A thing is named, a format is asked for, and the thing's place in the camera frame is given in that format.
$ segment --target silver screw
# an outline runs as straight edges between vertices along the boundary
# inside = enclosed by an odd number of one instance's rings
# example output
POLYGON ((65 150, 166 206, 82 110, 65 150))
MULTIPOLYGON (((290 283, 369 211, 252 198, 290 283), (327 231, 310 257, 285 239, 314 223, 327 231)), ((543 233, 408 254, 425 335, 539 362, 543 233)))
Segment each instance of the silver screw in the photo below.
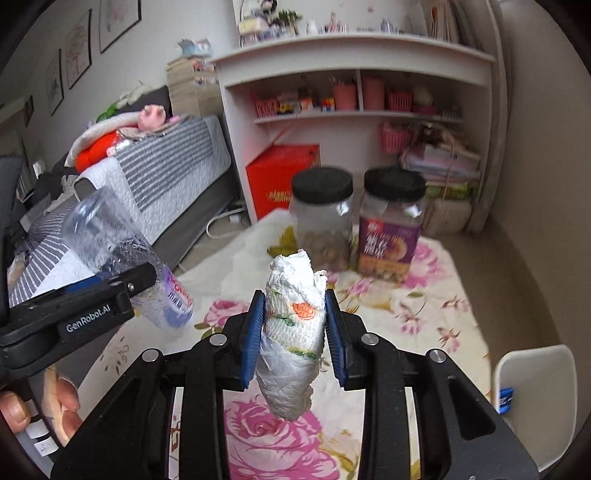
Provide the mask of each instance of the silver screw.
POLYGON ((215 346, 222 346, 228 341, 228 337, 226 337, 223 333, 214 333, 211 337, 209 337, 209 343, 215 346))
POLYGON ((153 362, 158 358, 159 354, 160 353, 157 350, 151 348, 142 353, 142 360, 144 362, 153 362))
POLYGON ((364 333, 361 336, 361 341, 366 345, 377 345, 379 337, 375 333, 364 333))
POLYGON ((434 362, 437 362, 438 364, 442 364, 446 360, 447 355, 442 350, 431 350, 429 357, 434 362))

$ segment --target table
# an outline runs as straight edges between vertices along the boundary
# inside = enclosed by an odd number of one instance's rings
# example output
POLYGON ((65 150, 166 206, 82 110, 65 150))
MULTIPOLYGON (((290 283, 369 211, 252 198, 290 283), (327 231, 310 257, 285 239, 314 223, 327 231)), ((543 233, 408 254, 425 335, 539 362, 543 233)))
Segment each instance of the table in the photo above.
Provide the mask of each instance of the table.
MULTIPOLYGON (((221 331, 228 317, 248 309, 254 291, 264 290, 271 257, 267 247, 290 224, 276 210, 236 237, 226 248, 180 277, 193 296, 194 316, 182 331, 165 333, 139 316, 112 338, 80 386, 84 418, 107 390, 147 348, 164 353, 190 349, 202 336, 221 331)), ((421 238, 410 274, 401 287, 356 272, 329 273, 342 310, 360 315, 368 331, 397 348, 425 353, 444 349, 490 400, 488 347, 449 253, 421 238)), ((225 393, 226 435, 232 478, 269 480, 356 478, 361 449, 364 393, 339 388, 328 347, 312 384, 312 409, 297 421, 276 419, 256 381, 243 393, 225 393)), ((178 475, 182 392, 176 395, 171 429, 170 478, 178 475)), ((414 478, 419 478, 418 440, 412 396, 407 389, 414 478)))

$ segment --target picture frame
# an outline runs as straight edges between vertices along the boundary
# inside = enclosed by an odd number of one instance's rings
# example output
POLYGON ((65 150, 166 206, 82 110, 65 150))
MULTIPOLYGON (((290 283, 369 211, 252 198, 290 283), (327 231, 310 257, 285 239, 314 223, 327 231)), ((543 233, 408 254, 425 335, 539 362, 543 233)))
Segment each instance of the picture frame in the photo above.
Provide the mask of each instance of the picture frame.
POLYGON ((92 65, 90 53, 91 19, 92 9, 78 20, 66 38, 66 77, 69 90, 92 65))
POLYGON ((23 112, 25 114, 25 127, 29 126, 33 112, 35 111, 35 105, 33 104, 33 95, 29 97, 29 100, 25 102, 25 108, 23 112))
POLYGON ((64 101, 64 85, 61 79, 61 48, 51 59, 45 73, 45 89, 49 113, 56 113, 57 107, 64 101))
POLYGON ((141 0, 100 0, 99 47, 104 53, 142 20, 141 0))

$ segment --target pink plush toy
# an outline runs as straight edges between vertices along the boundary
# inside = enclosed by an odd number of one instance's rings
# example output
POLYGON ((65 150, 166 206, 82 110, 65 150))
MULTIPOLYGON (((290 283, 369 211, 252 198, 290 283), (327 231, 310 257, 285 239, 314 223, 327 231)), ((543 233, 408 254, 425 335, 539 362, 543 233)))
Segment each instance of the pink plush toy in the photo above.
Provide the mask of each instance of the pink plush toy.
MULTIPOLYGON (((171 117, 168 123, 176 123, 179 116, 171 117)), ((146 105, 139 113, 138 128, 142 132, 154 132, 166 123, 166 110, 162 105, 146 105)))

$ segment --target red box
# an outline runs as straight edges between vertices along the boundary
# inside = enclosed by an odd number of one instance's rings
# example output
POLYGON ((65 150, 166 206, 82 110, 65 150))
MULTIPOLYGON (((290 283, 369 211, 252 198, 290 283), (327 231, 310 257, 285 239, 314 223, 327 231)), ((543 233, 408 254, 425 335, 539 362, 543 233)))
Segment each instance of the red box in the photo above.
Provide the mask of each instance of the red box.
POLYGON ((256 217, 288 208, 291 179, 299 171, 320 165, 319 145, 274 145, 246 167, 256 217))

